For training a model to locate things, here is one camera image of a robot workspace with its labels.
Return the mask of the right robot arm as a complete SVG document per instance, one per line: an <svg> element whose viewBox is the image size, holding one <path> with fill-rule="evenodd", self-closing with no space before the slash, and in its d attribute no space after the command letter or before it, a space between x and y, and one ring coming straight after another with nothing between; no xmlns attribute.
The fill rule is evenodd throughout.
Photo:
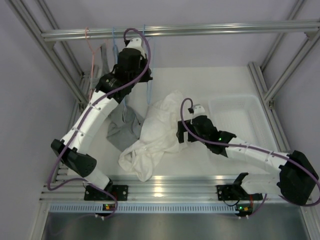
<svg viewBox="0 0 320 240"><path fill-rule="evenodd" d="M300 151L292 153L263 149L227 131L217 130L206 115L177 123L179 143L201 142L218 156L247 163L262 169L266 174L254 175L242 172L233 182L233 194L244 199L248 195L273 194L298 205L308 206L308 200L319 176L306 155Z"/></svg>

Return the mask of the white tank top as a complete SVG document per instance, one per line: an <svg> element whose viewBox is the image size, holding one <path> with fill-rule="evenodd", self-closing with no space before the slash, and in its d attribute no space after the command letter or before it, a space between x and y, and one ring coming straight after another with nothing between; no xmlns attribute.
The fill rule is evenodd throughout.
<svg viewBox="0 0 320 240"><path fill-rule="evenodd" d="M124 171L146 182L165 153L179 153L187 147L177 138L182 101L183 94L175 90L148 108L139 140L119 156L118 164Z"/></svg>

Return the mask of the blue hanger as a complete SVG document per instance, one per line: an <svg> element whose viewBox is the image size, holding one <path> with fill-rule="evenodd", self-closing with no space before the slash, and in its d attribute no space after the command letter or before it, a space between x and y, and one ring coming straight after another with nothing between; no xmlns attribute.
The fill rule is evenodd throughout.
<svg viewBox="0 0 320 240"><path fill-rule="evenodd" d="M150 54L150 57L148 58L150 60L149 69L150 69L150 76L153 77L154 59L155 59L153 54L155 53L155 50L156 50L156 41L154 40L153 50L151 50L150 47L146 48L146 50L147 50L147 53ZM153 88L152 80L148 80L146 86L147 86L147 88L146 88L146 101L147 101L147 104L150 105L151 99L152 99L152 88Z"/></svg>
<svg viewBox="0 0 320 240"><path fill-rule="evenodd" d="M115 28L112 27L112 42L113 42L113 47L112 47L112 52L113 52L113 57L114 57L114 63L118 63L118 55L119 55L119 49L116 43L116 36L115 36ZM123 98L122 103L124 105L124 109L127 108L127 102L126 102L126 97Z"/></svg>

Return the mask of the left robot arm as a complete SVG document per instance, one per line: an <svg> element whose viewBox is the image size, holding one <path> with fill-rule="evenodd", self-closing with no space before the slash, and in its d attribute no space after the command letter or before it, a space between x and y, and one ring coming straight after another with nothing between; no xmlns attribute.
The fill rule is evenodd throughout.
<svg viewBox="0 0 320 240"><path fill-rule="evenodd" d="M102 200L112 196L113 183L98 168L97 160L88 154L89 147L102 123L133 87L138 82L151 80L149 64L143 47L125 47L112 71L99 79L89 104L75 125L62 139L51 143L57 161L76 172L80 181L94 185L96 195Z"/></svg>

